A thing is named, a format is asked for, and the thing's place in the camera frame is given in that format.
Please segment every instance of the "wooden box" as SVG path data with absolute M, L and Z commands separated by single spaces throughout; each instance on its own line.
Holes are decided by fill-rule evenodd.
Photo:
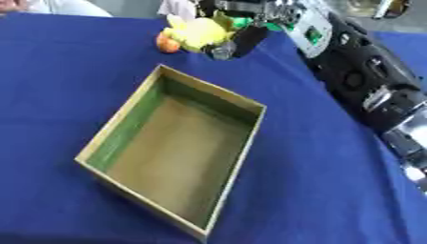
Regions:
M 265 111 L 251 99 L 160 65 L 76 161 L 206 241 Z

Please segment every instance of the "black robotic arm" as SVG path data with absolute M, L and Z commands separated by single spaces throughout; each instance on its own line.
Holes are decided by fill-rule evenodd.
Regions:
M 215 59 L 242 57 L 267 36 L 265 23 L 277 24 L 335 100 L 379 136 L 427 194 L 427 96 L 420 78 L 365 29 L 316 1 L 198 1 L 208 16 L 222 10 L 254 19 L 231 41 L 204 52 Z

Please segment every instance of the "yellow plush toy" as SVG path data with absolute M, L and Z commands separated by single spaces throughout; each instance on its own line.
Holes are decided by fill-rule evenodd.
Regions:
M 170 28 L 157 36 L 157 47 L 164 52 L 176 52 L 179 48 L 200 52 L 210 44 L 220 44 L 233 34 L 233 20 L 217 12 L 213 18 L 196 18 L 185 22 L 181 17 L 168 15 Z

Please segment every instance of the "blue tablecloth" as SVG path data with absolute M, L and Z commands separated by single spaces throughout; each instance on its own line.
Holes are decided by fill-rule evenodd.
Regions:
M 153 39 L 163 26 L 30 14 L 0 20 L 1 234 L 56 243 L 194 243 L 73 162 L 163 63 L 268 106 L 211 243 L 427 243 L 427 199 L 312 78 L 285 35 L 273 33 L 247 57 L 219 62 L 159 53 Z M 427 74 L 427 35 L 378 36 Z

